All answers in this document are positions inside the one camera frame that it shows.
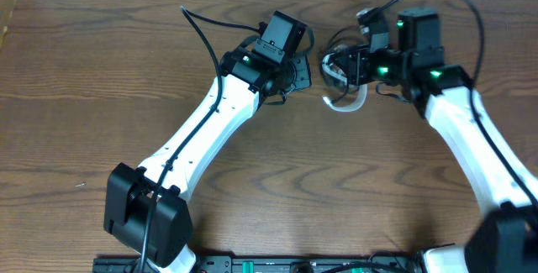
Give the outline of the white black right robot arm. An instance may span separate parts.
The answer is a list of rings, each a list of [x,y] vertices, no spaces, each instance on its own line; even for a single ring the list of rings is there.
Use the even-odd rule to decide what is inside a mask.
[[[423,272],[534,272],[537,269],[537,179],[515,155],[486,112],[472,78],[448,65],[440,42],[440,19],[430,8],[398,15],[398,47],[380,8],[357,14],[367,37],[362,45],[331,45],[322,74],[356,98],[337,112],[354,112],[371,82],[401,87],[398,100],[412,104],[443,138],[462,168],[483,214],[464,245],[430,248],[415,268]]]

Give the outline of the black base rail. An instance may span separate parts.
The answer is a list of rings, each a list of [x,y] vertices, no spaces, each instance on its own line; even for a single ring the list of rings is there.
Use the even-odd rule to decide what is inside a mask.
[[[189,266],[172,264],[165,272],[195,273],[293,273],[326,272],[341,268],[344,272],[410,272],[425,269],[419,260],[389,253],[376,253],[365,258],[262,258],[230,255],[197,255]]]

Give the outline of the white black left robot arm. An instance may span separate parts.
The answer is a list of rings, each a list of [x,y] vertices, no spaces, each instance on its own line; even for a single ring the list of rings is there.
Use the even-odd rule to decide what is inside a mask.
[[[125,272],[189,272],[196,263],[187,243],[193,234],[188,202],[201,176],[229,137],[269,97],[278,104],[312,84],[312,29],[280,11],[232,51],[209,54],[216,77],[184,124],[153,155],[132,168],[118,164],[106,186],[103,228],[139,257]]]

